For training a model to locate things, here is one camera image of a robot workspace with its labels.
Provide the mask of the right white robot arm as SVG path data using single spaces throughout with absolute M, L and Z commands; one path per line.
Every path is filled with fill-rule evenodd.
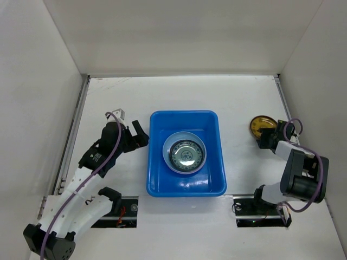
M 255 190 L 253 211 L 263 214 L 271 206 L 287 206 L 301 213 L 311 204 L 320 203 L 326 194 L 329 159 L 291 140 L 303 132 L 301 120 L 279 120 L 276 127 L 260 127 L 257 132 L 258 147 L 271 150 L 286 165 L 278 183 L 261 185 Z

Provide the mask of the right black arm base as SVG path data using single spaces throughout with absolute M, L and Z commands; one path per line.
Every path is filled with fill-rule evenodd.
M 238 228 L 288 228 L 292 224 L 291 213 L 284 206 L 277 206 L 261 199 L 262 187 L 253 194 L 233 197 L 232 212 Z

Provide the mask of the green floral plate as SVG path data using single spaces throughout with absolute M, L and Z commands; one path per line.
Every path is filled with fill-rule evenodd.
M 193 174 L 205 163 L 205 147 L 193 140 L 175 142 L 168 151 L 169 166 L 179 174 Z

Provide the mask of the yellow patterned plate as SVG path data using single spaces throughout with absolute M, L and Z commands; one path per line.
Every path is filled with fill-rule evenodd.
M 249 124 L 249 129 L 252 136 L 256 139 L 261 137 L 261 129 L 263 128 L 276 128 L 277 122 L 266 115 L 258 115 L 254 117 Z

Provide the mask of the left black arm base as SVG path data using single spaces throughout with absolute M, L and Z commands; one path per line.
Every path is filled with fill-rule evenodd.
M 122 197 L 119 206 L 112 206 L 112 210 L 92 225 L 95 229 L 128 229 L 137 227 L 138 197 Z

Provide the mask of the light blue plastic plate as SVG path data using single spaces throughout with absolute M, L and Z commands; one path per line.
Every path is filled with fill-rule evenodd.
M 193 141 L 197 141 L 198 143 L 202 144 L 205 147 L 204 142 L 196 134 L 194 134 L 192 132 L 182 131 L 182 132 L 176 132 L 176 133 L 170 135 L 164 142 L 164 145 L 163 145 L 163 148 L 162 148 L 162 154 L 163 154 L 163 158 L 164 158 L 164 161 L 165 161 L 166 165 L 172 171 L 174 171 L 174 170 L 169 166 L 168 151 L 169 151 L 170 147 L 175 142 L 180 141 L 180 140 L 193 140 Z

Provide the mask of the blue plastic bin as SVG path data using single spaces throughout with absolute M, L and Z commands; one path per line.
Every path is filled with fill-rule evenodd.
M 154 197 L 216 197 L 227 189 L 217 114 L 210 110 L 162 110 L 150 116 L 146 189 Z M 195 174 L 178 174 L 166 165 L 162 148 L 176 132 L 192 132 L 205 144 L 207 159 Z

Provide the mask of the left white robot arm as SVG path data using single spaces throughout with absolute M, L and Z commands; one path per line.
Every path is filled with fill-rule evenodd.
M 84 153 L 56 204 L 37 224 L 28 224 L 24 229 L 31 252 L 41 259 L 70 259 L 76 241 L 101 217 L 124 212 L 120 192 L 103 187 L 96 196 L 92 193 L 120 155 L 148 145 L 149 136 L 140 123 L 135 120 L 132 124 L 136 135 L 117 120 L 109 121 L 102 129 L 101 138 Z

